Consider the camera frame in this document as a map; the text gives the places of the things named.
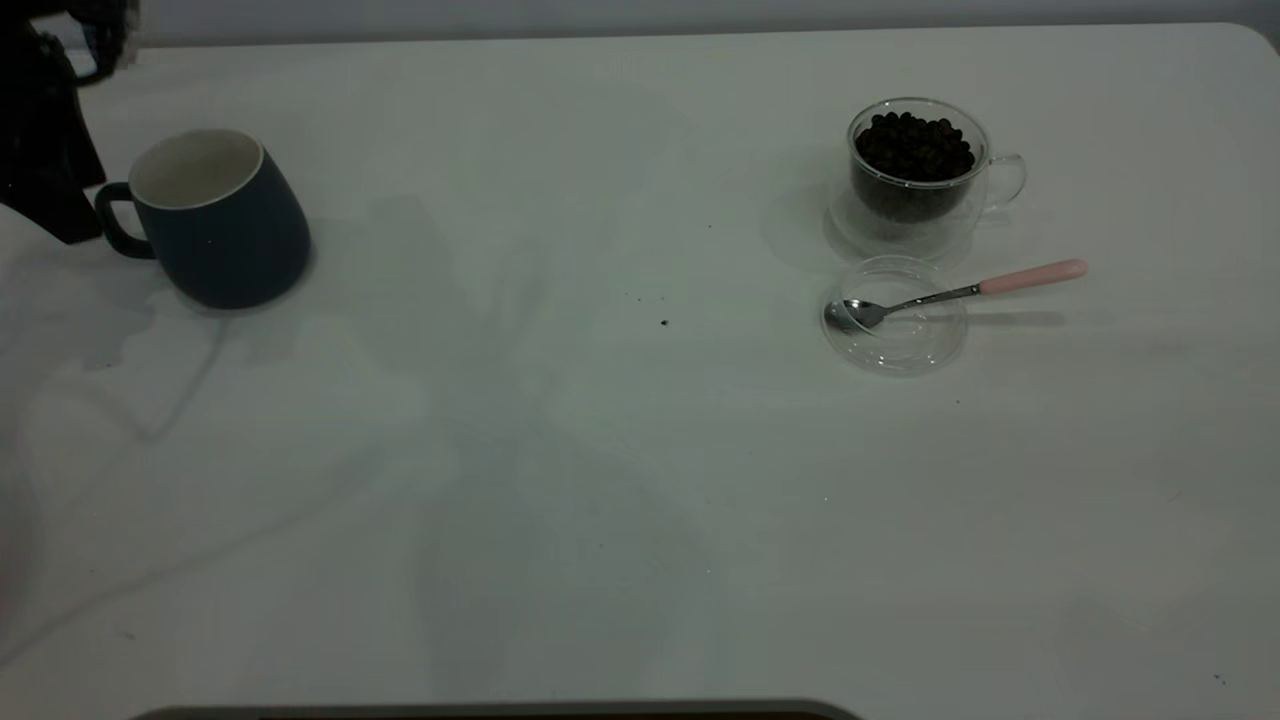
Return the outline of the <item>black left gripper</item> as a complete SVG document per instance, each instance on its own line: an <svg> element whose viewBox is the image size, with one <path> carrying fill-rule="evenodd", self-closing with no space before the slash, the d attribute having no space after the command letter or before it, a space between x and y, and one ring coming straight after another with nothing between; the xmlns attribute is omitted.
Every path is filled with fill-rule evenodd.
<svg viewBox="0 0 1280 720"><path fill-rule="evenodd" d="M102 233L84 190L105 181L78 88L97 85L136 56L138 1L36 1L35 18L70 17L93 61L77 74L60 41L20 20L3 27L1 201L63 243Z"/></svg>

